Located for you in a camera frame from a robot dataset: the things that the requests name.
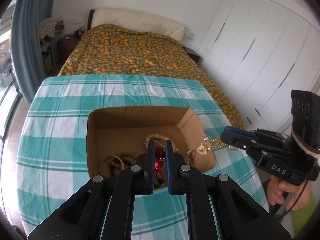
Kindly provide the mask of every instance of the headboard cover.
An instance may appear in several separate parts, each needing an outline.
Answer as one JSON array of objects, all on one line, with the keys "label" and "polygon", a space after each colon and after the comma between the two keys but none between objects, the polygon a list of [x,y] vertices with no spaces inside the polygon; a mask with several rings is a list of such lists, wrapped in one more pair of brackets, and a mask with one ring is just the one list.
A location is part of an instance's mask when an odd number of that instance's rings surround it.
[{"label": "headboard cover", "polygon": [[120,8],[98,8],[95,10],[91,28],[101,24],[114,24],[137,32],[153,32],[181,41],[185,26],[173,20]]}]

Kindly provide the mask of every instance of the green and white plaid tablecloth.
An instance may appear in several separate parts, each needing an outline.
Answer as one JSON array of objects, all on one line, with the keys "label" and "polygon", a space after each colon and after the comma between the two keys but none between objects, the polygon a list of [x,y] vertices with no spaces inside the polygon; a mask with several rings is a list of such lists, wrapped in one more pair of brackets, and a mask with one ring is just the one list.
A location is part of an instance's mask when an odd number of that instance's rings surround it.
[{"label": "green and white plaid tablecloth", "polygon": [[[27,235],[89,180],[85,138],[90,111],[138,105],[190,107],[212,138],[229,125],[196,81],[95,74],[44,80],[23,126],[17,158],[19,209]],[[261,182],[245,152],[224,148],[214,154],[216,165],[207,174],[228,174],[267,206]],[[166,188],[151,196],[136,196],[132,239],[188,239],[186,217],[185,196],[170,196]]]}]

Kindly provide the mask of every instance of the white wardrobe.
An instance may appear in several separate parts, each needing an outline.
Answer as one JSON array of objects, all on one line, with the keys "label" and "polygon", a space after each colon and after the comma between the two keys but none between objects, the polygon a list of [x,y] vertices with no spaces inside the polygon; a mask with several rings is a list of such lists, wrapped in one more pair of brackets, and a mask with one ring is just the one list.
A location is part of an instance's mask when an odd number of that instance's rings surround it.
[{"label": "white wardrobe", "polygon": [[237,107],[246,129],[282,132],[291,90],[319,87],[320,32],[271,0],[223,0],[201,50],[208,52],[202,68]]}]

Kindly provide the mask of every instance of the nightstand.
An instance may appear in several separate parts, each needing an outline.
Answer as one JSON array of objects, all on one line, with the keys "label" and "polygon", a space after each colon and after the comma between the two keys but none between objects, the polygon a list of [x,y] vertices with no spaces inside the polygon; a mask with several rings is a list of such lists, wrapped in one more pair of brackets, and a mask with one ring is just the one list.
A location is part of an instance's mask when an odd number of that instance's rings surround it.
[{"label": "nightstand", "polygon": [[191,57],[191,59],[198,63],[199,59],[201,58],[198,54],[196,54],[192,49],[183,47],[185,52],[189,55],[189,57]]},{"label": "nightstand", "polygon": [[58,60],[62,64],[65,63],[71,52],[76,48],[78,45],[78,42],[80,41],[80,38],[75,38],[73,36],[70,36],[69,39],[66,39],[66,37],[62,38],[60,41],[58,41]]}]

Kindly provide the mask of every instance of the orange floral bedspread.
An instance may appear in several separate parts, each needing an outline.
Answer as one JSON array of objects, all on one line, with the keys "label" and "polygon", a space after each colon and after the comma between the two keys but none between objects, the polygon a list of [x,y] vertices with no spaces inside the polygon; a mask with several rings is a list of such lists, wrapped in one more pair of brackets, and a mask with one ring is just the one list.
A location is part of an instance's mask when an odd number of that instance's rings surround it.
[{"label": "orange floral bedspread", "polygon": [[220,106],[231,125],[243,120],[229,99],[199,69],[173,38],[134,32],[116,25],[99,25],[87,31],[63,65],[60,75],[135,74],[199,81]]}]

